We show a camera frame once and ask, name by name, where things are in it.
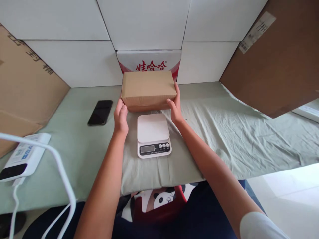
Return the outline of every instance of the white scale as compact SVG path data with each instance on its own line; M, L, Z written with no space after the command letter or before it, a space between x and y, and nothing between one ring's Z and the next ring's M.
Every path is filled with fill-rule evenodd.
M172 146L165 115L139 116L137 118L137 155L144 159L169 155L171 152Z

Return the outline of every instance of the hand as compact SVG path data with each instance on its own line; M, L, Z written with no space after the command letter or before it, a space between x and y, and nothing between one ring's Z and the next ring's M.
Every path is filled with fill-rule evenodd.
M125 136L129 131L129 127L126 122L127 107L120 98L117 102L114 111L114 133L123 133Z
M180 109L180 91L177 82L175 82L176 98L174 101L167 99L167 103L171 108L171 118L173 123L176 125L184 121L182 111Z

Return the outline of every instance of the brown cardboard panel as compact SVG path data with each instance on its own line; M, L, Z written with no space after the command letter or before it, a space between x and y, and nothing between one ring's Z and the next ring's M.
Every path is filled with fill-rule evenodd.
M168 110L169 105L152 105L152 106L128 106L129 112L152 111L152 110Z
M15 136L24 137L34 134L43 126L30 123L24 119L12 116L4 111L0 111L0 132ZM18 143L0 139L0 158L14 149Z
M4 27L0 59L0 109L45 125L70 87Z
M130 112L167 109L177 93L170 71L125 72L121 98Z
M318 97L319 1L268 0L276 17L243 54L237 49L220 82L239 100L275 118Z

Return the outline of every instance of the white cable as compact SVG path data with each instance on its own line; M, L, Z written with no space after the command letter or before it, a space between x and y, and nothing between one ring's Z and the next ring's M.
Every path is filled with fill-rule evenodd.
M13 239L14 225L15 225L15 222L16 222L16 214L17 214L17 210L18 210L18 207L19 207L19 199L18 199L18 196L17 196L17 188L18 187L19 187L19 185L16 185L16 186L14 186L14 189L13 189L13 198L14 198L14 201L16 202L16 206L15 206L15 208L13 210L13 213L12 213L9 239Z
M11 224L10 224L10 233L9 233L9 239L13 239L14 236L14 227L16 224L16 215L17 215L17 211L18 211L18 207L19 207L19 199L17 196L17 189L19 187L19 185L21 185L24 182L25 177L22 178L18 178L14 181L13 185L14 189L13 189L13 199L16 202L16 206L13 210L12 213L12 218L11 218Z
M72 186L70 184L70 181L66 175L65 169L63 167L63 163L62 163L61 156L60 156L59 152L54 147L51 147L49 145L38 143L35 141L31 141L31 140L28 140L25 138L21 138L21 137L9 135L9 134L0 133L0 139L5 139L5 140L9 140L9 141L38 146L38 147L45 148L45 149L49 150L53 154L54 159L55 159L56 164L57 164L57 167L58 167L58 170L59 170L59 173L60 173L60 176L61 176L62 181L64 183L64 187L66 189L67 195L68 195L69 200L70 200L69 215L68 215L68 217L67 217L67 219L66 219L66 221L65 221L65 223L60 231L59 236L57 237L57 239L62 239L62 237L63 237L63 235L64 235L67 227L69 226L70 221L74 215L75 207L76 207L76 198L75 198L75 194L74 194L74 191L72 189Z
M54 224L59 220L59 218L63 215L63 213L70 207L70 204L67 205L63 211L59 214L59 216L56 217L56 219L51 223L51 225L46 229L44 234L42 235L41 239L45 239L51 228L54 226Z

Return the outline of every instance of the black phone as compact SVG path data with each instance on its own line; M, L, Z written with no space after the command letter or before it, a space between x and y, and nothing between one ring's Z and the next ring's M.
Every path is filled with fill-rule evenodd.
M112 108L113 101L98 101L88 121L89 126L105 125Z

